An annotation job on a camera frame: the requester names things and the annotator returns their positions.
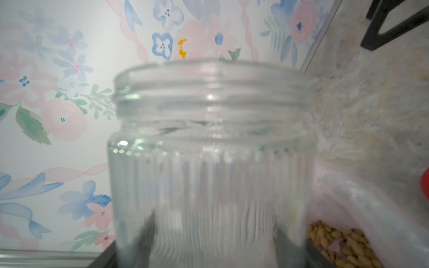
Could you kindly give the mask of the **green lid jar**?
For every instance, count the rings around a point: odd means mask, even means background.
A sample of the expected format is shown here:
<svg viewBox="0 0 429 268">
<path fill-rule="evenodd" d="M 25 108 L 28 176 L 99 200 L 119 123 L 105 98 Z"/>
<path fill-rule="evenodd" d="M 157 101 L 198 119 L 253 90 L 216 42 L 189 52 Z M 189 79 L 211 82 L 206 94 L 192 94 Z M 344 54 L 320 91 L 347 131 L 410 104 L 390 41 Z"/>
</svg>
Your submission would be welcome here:
<svg viewBox="0 0 429 268">
<path fill-rule="evenodd" d="M 149 64 L 114 80 L 108 141 L 121 268 L 302 268 L 316 146 L 301 72 Z"/>
</svg>

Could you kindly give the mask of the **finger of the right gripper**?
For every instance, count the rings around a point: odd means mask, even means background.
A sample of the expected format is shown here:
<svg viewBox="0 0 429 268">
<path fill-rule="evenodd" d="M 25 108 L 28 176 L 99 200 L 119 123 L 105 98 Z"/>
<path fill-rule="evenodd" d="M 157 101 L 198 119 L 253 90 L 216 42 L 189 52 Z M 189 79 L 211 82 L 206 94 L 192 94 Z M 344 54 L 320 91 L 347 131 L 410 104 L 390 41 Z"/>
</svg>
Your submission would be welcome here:
<svg viewBox="0 0 429 268">
<path fill-rule="evenodd" d="M 427 5 L 387 32 L 379 33 L 388 14 L 403 2 L 405 2 L 405 0 L 372 1 L 365 17 L 370 21 L 370 24 L 360 44 L 362 48 L 374 51 L 429 21 L 429 6 Z"/>
</svg>

